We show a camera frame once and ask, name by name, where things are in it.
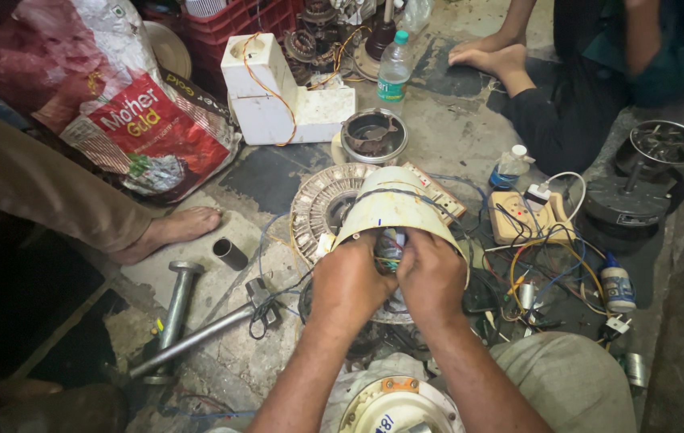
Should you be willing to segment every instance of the white plastic stand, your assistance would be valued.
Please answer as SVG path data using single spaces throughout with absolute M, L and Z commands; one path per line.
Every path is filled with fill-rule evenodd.
M 356 112 L 355 89 L 307 90 L 294 81 L 280 45 L 271 33 L 232 36 L 221 61 L 231 108 L 240 123 L 246 143 L 285 143 L 291 136 L 291 113 L 275 96 L 249 75 L 243 64 L 247 57 L 253 75 L 280 95 L 296 117 L 296 134 L 289 143 L 329 142 L 339 133 L 342 122 Z

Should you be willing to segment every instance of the red plastic crate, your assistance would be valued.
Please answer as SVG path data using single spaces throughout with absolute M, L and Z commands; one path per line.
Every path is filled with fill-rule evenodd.
M 256 15 L 257 2 L 260 5 L 259 16 Z M 184 15 L 189 51 L 195 67 L 194 79 L 200 77 L 204 83 L 199 85 L 209 92 L 221 93 L 225 90 L 221 60 L 229 38 L 261 30 L 274 34 L 280 40 L 285 31 L 296 29 L 296 14 L 303 7 L 303 0 L 233 0 L 212 17 Z M 221 89 L 211 89 L 211 85 L 221 86 Z

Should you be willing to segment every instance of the black pants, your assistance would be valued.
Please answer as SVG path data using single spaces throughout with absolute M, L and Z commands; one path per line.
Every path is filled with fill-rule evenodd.
M 528 89 L 503 109 L 545 174 L 585 171 L 628 104 L 625 76 L 581 55 L 601 31 L 603 7 L 603 1 L 555 1 L 554 45 L 562 64 L 552 100 Z

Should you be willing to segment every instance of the white plug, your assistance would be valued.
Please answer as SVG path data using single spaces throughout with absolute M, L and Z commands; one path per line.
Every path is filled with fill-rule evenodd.
M 550 190 L 548 189 L 548 182 L 537 185 L 532 183 L 529 185 L 527 192 L 524 192 L 524 199 L 529 202 L 534 212 L 542 210 L 543 206 L 548 204 L 550 199 Z
M 611 328 L 616 330 L 620 334 L 625 334 L 629 329 L 631 329 L 630 323 L 631 320 L 633 319 L 628 319 L 627 322 L 624 322 L 620 320 L 619 316 L 616 318 L 609 318 L 606 322 L 606 325 Z

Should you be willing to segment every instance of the green bottle cap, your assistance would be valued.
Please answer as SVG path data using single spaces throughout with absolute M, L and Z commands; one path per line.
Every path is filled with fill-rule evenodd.
M 405 44 L 409 41 L 409 33 L 405 30 L 399 30 L 395 32 L 395 42 L 397 44 Z

